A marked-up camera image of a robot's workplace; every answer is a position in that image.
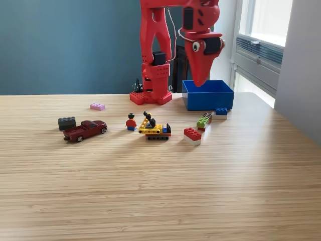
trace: red lego base plate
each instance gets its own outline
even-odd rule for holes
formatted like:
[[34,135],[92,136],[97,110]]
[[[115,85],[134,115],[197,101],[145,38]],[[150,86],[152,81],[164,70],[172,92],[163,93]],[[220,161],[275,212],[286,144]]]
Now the red lego base plate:
[[141,92],[141,93],[132,92],[130,93],[129,98],[132,102],[138,105],[141,105],[144,103],[148,103],[148,104],[157,103],[157,104],[163,105],[172,100],[172,93],[167,92],[167,95],[165,95],[162,98],[152,99],[151,97],[146,96],[145,92]]

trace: white wall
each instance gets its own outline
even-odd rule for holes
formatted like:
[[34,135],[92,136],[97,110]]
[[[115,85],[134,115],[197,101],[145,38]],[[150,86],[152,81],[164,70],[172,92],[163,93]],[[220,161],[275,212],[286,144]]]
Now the white wall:
[[320,10],[320,0],[293,0],[275,109],[321,144]]
[[223,34],[225,48],[213,62],[210,79],[222,79],[230,84],[232,46],[237,0],[220,0],[220,18],[214,26],[214,31]]

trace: red pickup truck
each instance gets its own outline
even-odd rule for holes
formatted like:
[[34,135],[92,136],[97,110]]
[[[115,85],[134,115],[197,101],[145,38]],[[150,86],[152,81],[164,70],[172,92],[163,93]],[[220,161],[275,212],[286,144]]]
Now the red pickup truck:
[[101,120],[95,120],[93,122],[85,120],[81,123],[81,126],[74,127],[64,131],[65,141],[78,141],[97,135],[99,133],[106,133],[107,124]]

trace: pink lego brick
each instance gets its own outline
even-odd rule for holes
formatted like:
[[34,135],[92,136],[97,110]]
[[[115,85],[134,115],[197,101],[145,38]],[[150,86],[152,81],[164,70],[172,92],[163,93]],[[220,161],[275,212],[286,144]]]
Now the pink lego brick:
[[105,105],[104,104],[96,104],[96,103],[93,103],[90,105],[90,108],[91,109],[94,109],[94,110],[104,110],[105,109]]

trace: blue bin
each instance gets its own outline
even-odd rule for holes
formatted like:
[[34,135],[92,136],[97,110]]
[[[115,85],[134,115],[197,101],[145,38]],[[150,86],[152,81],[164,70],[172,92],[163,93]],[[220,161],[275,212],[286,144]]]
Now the blue bin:
[[207,80],[201,87],[183,80],[183,100],[187,110],[232,109],[234,91],[223,80]]

